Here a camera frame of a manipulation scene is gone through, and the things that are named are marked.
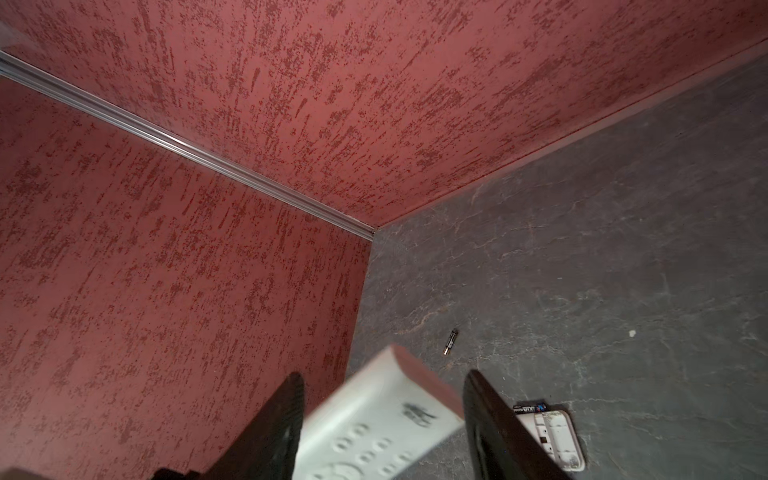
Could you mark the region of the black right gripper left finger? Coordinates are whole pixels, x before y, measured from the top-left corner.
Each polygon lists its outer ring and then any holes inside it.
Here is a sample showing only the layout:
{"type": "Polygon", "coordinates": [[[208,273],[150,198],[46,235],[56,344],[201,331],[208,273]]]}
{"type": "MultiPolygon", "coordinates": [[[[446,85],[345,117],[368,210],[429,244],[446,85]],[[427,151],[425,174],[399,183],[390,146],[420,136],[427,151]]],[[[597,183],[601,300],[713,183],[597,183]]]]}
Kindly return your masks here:
{"type": "Polygon", "coordinates": [[[293,372],[204,479],[291,479],[304,420],[305,389],[293,372]]]}

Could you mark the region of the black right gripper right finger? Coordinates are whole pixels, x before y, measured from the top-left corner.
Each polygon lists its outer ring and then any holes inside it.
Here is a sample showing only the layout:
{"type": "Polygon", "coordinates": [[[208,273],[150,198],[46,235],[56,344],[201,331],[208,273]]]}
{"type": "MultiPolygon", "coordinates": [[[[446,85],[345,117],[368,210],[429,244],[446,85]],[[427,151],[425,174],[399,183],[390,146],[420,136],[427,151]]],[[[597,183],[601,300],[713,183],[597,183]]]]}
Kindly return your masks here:
{"type": "Polygon", "coordinates": [[[469,455],[476,479],[566,479],[488,380],[470,371],[462,402],[469,455]]]}

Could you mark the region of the blue AAA battery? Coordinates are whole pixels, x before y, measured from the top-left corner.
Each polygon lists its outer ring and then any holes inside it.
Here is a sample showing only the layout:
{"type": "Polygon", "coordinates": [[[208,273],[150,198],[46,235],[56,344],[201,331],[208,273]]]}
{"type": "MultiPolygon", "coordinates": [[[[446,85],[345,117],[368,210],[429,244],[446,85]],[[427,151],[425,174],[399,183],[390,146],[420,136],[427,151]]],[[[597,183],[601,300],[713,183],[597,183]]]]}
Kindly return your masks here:
{"type": "Polygon", "coordinates": [[[538,403],[514,405],[512,407],[512,410],[517,415],[524,415],[524,414],[536,414],[536,413],[547,412],[549,410],[549,407],[544,402],[538,402],[538,403]]]}

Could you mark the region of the white remote with batteries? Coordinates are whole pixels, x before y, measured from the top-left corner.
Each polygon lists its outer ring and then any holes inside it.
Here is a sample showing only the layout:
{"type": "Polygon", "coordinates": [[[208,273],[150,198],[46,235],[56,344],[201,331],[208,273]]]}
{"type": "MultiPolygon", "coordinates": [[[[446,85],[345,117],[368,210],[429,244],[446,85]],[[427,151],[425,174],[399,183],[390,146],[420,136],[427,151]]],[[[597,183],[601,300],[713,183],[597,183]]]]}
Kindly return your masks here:
{"type": "Polygon", "coordinates": [[[570,415],[564,410],[517,415],[547,455],[566,472],[582,472],[586,459],[570,415]]]}

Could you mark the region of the white remote with screen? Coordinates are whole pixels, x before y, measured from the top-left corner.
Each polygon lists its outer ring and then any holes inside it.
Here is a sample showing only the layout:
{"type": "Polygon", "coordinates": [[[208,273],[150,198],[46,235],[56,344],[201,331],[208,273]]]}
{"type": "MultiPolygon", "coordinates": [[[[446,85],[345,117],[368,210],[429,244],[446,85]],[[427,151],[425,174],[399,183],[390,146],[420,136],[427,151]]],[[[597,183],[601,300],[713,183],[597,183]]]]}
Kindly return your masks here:
{"type": "Polygon", "coordinates": [[[393,479],[463,428],[455,390],[392,344],[304,420],[293,477],[393,479]]]}

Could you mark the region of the aluminium corner post left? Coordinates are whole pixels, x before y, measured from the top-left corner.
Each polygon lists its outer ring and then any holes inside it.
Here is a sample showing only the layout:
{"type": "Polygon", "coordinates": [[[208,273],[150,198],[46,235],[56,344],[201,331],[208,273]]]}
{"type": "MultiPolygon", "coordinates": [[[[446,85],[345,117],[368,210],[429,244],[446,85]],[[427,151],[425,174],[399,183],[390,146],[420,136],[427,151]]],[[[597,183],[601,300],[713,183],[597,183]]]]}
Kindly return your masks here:
{"type": "Polygon", "coordinates": [[[215,155],[172,132],[80,89],[6,52],[1,53],[1,75],[49,98],[87,113],[196,164],[209,168],[307,214],[367,241],[375,228],[316,201],[264,175],[215,155]]]}

